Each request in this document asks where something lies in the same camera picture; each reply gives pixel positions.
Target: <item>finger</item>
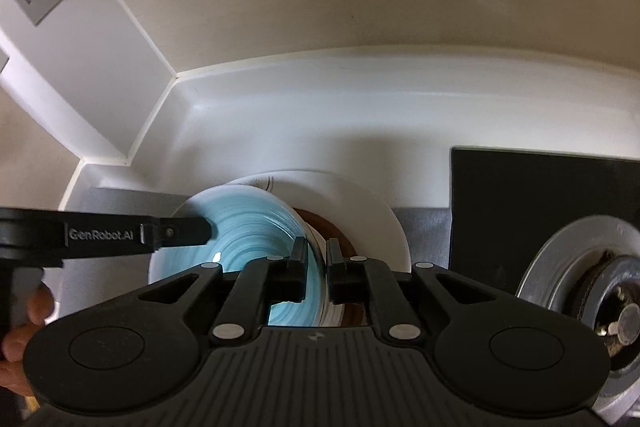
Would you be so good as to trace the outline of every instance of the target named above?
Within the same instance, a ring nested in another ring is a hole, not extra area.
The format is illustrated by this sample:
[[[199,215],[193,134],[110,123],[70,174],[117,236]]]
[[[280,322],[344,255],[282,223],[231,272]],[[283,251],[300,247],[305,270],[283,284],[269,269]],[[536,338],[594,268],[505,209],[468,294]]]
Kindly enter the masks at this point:
[[[8,362],[18,362],[22,360],[24,348],[40,329],[35,324],[26,324],[9,331],[2,340],[2,353]]]
[[[6,387],[21,396],[33,396],[21,362],[0,362],[0,387]]]
[[[41,284],[27,300],[29,320],[37,326],[44,326],[44,320],[53,313],[54,306],[51,291],[45,284]]]

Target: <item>screw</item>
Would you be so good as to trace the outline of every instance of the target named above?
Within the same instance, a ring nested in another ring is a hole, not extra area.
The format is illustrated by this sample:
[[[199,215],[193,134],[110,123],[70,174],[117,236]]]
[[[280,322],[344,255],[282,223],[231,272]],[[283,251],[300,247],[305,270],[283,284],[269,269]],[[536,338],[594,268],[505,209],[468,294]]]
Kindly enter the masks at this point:
[[[396,324],[389,328],[389,336],[399,341],[410,341],[420,336],[420,328],[413,324]]]
[[[218,324],[213,328],[213,335],[224,341],[238,339],[244,335],[244,328],[240,324]]]

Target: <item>turquoise swirl pattern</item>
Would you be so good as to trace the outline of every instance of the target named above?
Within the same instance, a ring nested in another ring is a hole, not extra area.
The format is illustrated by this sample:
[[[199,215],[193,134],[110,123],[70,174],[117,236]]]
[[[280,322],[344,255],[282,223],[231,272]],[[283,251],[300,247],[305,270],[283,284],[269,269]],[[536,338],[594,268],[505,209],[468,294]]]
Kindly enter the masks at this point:
[[[149,282],[169,277],[210,261],[224,271],[241,270],[253,259],[268,255],[287,256],[293,241],[305,235],[300,216],[278,198],[245,185],[222,185],[196,194],[177,216],[204,216],[213,225],[214,237],[202,247],[162,248],[153,254]],[[321,313],[321,271],[309,247],[306,298],[301,303],[271,307],[269,324],[316,326]]]

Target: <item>brown ring on plate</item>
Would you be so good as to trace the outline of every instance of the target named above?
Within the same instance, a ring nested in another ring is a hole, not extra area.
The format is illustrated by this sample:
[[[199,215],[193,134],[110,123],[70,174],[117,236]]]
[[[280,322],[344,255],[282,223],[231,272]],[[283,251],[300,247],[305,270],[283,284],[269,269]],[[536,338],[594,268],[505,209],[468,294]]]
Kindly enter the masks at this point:
[[[340,251],[342,256],[346,259],[356,255],[356,249],[353,248],[351,241],[344,235],[338,227],[336,227],[331,221],[324,219],[324,217],[318,216],[308,210],[302,210],[301,208],[294,208],[298,215],[306,221],[310,226],[314,227],[322,238],[326,241],[331,237],[335,237],[340,244]],[[344,305],[344,312],[342,313],[342,321],[340,325],[342,327],[362,326],[366,324],[364,306],[356,303],[347,303]]]

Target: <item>black stove surface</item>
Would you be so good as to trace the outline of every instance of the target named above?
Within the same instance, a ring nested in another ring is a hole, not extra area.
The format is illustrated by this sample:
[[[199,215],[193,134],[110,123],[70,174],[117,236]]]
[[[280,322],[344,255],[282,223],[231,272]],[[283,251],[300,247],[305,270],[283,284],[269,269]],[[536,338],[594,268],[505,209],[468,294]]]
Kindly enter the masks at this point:
[[[640,162],[521,151],[451,150],[449,269],[515,294],[529,263],[581,217],[640,228]]]

